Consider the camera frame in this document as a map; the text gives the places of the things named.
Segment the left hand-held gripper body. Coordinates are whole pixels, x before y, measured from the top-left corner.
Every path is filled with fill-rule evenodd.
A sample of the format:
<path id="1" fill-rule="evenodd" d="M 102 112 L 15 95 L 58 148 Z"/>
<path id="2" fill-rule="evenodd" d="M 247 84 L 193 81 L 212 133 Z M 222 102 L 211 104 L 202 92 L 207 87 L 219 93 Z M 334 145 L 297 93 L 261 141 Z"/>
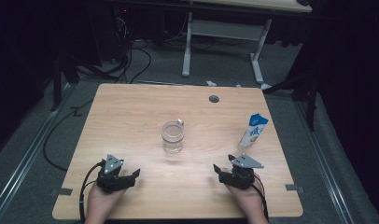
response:
<path id="1" fill-rule="evenodd" d="M 130 187 L 124 184 L 125 176 L 119 176 L 122 165 L 118 163 L 119 159 L 112 154 L 108 154 L 102 161 L 102 168 L 98 173 L 96 184 L 107 194 Z"/>

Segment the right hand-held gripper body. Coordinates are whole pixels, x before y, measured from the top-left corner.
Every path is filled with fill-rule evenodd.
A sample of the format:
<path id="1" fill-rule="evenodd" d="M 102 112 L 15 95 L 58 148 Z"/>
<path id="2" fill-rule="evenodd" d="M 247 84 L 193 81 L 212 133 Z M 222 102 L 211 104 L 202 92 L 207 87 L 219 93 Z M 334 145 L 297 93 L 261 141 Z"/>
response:
<path id="1" fill-rule="evenodd" d="M 218 180 L 222 184 L 237 188 L 237 189 L 248 189 L 250 188 L 254 181 L 254 169 L 263 169 L 264 165 L 255 159 L 249 157 L 245 153 L 236 157 L 236 160 L 231 161 L 232 171 L 224 172 L 218 175 Z"/>

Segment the blue and white bag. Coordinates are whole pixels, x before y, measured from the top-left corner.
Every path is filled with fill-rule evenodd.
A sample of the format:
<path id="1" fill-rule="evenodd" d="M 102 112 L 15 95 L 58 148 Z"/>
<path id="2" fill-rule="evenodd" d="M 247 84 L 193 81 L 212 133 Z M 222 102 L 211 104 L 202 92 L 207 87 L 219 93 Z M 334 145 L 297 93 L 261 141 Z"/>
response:
<path id="1" fill-rule="evenodd" d="M 268 122 L 269 120 L 263 117 L 260 113 L 253 114 L 250 117 L 248 127 L 240 140 L 239 148 L 247 148 L 252 146 L 263 132 Z"/>

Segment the clear glass jar with lid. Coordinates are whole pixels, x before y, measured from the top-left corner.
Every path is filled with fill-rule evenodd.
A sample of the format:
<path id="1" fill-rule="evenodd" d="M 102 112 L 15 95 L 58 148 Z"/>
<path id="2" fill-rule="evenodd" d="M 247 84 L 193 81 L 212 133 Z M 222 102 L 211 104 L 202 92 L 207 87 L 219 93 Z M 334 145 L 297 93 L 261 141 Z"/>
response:
<path id="1" fill-rule="evenodd" d="M 169 154 L 179 153 L 183 148 L 184 137 L 185 130 L 182 119 L 166 122 L 161 130 L 163 150 Z"/>

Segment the person's right hand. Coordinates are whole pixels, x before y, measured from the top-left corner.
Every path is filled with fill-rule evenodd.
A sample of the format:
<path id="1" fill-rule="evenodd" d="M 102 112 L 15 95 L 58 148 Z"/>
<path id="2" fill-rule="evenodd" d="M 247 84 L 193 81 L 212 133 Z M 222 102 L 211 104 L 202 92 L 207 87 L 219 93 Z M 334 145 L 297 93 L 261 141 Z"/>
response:
<path id="1" fill-rule="evenodd" d="M 247 224 L 269 224 L 264 215 L 263 186 L 258 175 L 249 189 L 238 189 L 229 185 L 226 185 L 226 188 L 246 215 Z"/>

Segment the person's left hand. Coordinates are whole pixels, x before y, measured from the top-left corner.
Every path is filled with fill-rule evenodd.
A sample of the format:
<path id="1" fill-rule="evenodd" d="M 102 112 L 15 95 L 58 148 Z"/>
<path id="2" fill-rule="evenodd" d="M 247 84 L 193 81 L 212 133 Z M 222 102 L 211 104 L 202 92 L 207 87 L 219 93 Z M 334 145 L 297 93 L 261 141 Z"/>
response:
<path id="1" fill-rule="evenodd" d="M 104 224 L 124 193 L 125 189 L 108 194 L 93 185 L 88 196 L 85 224 Z"/>

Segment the black stand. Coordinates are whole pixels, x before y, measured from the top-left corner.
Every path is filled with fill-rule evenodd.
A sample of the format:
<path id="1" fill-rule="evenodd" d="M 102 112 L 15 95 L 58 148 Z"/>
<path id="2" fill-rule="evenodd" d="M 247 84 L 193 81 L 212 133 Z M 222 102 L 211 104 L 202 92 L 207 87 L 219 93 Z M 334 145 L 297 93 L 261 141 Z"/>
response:
<path id="1" fill-rule="evenodd" d="M 53 106 L 55 111 L 62 101 L 62 77 L 65 77 L 69 84 L 78 84 L 79 75 L 75 61 L 71 55 L 60 54 L 53 62 Z"/>
<path id="2" fill-rule="evenodd" d="M 293 101 L 306 101 L 307 107 L 305 112 L 305 121 L 311 131 L 314 128 L 314 119 L 316 112 L 316 93 L 320 71 L 316 65 L 294 64 L 289 72 L 288 77 L 266 89 L 264 94 L 271 94 L 279 90 L 293 89 L 291 98 Z"/>

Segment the white-framed desk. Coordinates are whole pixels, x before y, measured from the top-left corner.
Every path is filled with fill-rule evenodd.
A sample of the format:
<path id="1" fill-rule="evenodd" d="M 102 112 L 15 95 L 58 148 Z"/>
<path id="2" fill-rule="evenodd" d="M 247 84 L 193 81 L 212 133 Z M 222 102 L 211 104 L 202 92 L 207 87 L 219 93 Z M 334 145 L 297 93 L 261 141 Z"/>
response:
<path id="1" fill-rule="evenodd" d="M 312 12 L 307 2 L 302 0 L 188 0 L 191 7 L 206 4 L 211 7 L 233 7 L 234 9 L 257 9 L 261 12 L 293 13 L 294 15 L 305 15 Z M 191 12 L 188 13 L 186 48 L 184 53 L 182 76 L 190 75 L 191 62 L 191 40 L 194 35 L 222 37 L 230 39 L 241 39 L 255 41 L 256 46 L 249 54 L 256 82 L 262 87 L 269 85 L 264 83 L 260 71 L 259 56 L 268 35 L 272 17 L 267 16 L 263 24 L 244 24 L 233 21 L 214 21 L 213 19 L 194 19 Z"/>

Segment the metal floor rail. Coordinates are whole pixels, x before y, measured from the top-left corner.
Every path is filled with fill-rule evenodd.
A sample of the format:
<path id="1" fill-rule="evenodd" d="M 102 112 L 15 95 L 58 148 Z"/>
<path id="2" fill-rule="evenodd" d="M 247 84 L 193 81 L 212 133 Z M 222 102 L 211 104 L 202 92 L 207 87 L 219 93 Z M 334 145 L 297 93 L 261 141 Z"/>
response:
<path id="1" fill-rule="evenodd" d="M 45 99 L 25 116 L 0 153 L 0 222 L 76 86 L 63 86 L 62 99 L 57 106 L 49 99 L 53 96 L 53 88 L 47 87 Z"/>
<path id="2" fill-rule="evenodd" d="M 322 151 L 321 145 L 316 138 L 316 134 L 311 130 L 307 123 L 304 106 L 302 103 L 295 103 L 294 106 L 310 139 L 312 149 L 316 157 L 316 164 L 341 223 L 354 224 L 354 219 L 347 207 L 341 188 L 338 186 L 338 183 L 330 169 L 328 161 L 326 160 L 326 157 Z"/>

